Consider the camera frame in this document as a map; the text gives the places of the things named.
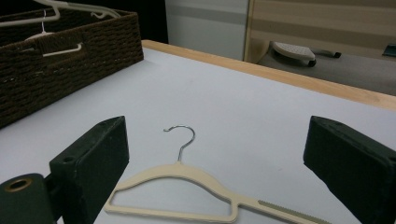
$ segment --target woven basket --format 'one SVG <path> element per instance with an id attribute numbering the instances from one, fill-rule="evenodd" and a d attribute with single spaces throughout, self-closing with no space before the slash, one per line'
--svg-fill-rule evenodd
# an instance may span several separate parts
<path id="1" fill-rule="evenodd" d="M 116 11 L 119 18 L 97 19 L 90 12 L 60 10 L 59 20 L 44 23 L 53 34 L 28 40 L 42 32 L 41 23 L 0 27 L 0 128 L 143 60 L 137 14 Z M 38 10 L 0 21 L 43 15 Z M 79 51 L 43 57 L 78 44 Z"/>

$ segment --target wall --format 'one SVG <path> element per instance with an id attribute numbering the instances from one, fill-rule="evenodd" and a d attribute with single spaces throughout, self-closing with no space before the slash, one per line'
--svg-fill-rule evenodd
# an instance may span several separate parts
<path id="1" fill-rule="evenodd" d="M 165 0 L 169 44 L 243 60 L 248 0 Z"/>

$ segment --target wooden table edge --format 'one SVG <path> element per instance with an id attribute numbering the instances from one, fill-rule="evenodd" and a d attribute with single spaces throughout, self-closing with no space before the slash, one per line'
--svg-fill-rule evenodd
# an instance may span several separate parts
<path id="1" fill-rule="evenodd" d="M 396 96 L 387 95 L 375 91 L 367 91 L 360 88 L 350 87 L 318 78 L 306 77 L 293 74 L 254 63 L 245 63 L 235 59 L 220 57 L 217 55 L 203 53 L 193 49 L 185 49 L 151 40 L 142 40 L 143 48 L 154 49 L 160 52 L 173 54 L 195 61 L 210 63 L 235 71 L 247 73 L 257 77 L 263 77 L 286 83 L 295 87 L 316 91 L 339 98 L 359 102 L 367 105 L 378 106 L 396 111 Z"/>

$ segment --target floor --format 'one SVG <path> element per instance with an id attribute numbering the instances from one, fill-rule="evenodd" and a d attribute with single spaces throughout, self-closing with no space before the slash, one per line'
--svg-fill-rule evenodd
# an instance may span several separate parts
<path id="1" fill-rule="evenodd" d="M 308 61 L 275 55 L 271 48 L 258 64 L 396 96 L 396 62 L 347 54 L 334 58 L 333 54 L 328 51 L 311 50 L 317 59 L 314 67 L 308 67 Z"/>

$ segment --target metal hook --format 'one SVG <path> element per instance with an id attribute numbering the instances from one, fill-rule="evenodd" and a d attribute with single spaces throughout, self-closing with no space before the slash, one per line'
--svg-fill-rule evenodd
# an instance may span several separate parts
<path id="1" fill-rule="evenodd" d="M 170 132 L 170 131 L 172 131 L 172 130 L 175 129 L 175 128 L 187 128 L 187 129 L 190 129 L 190 130 L 192 131 L 192 139 L 191 139 L 188 143 L 184 144 L 184 145 L 180 148 L 180 151 L 178 152 L 178 159 L 177 159 L 177 161 L 181 161 L 181 153 L 182 153 L 182 151 L 183 151 L 183 149 L 184 149 L 185 147 L 187 147 L 189 144 L 192 143 L 192 141 L 194 141 L 194 139 L 195 139 L 195 131 L 194 131 L 193 128 L 191 128 L 191 127 L 189 127 L 189 126 L 186 126 L 186 125 L 181 125 L 181 124 L 180 124 L 180 125 L 177 125 L 177 126 L 173 126 L 173 127 L 169 128 L 169 129 L 164 129 L 163 131 L 164 131 L 164 132 Z"/>

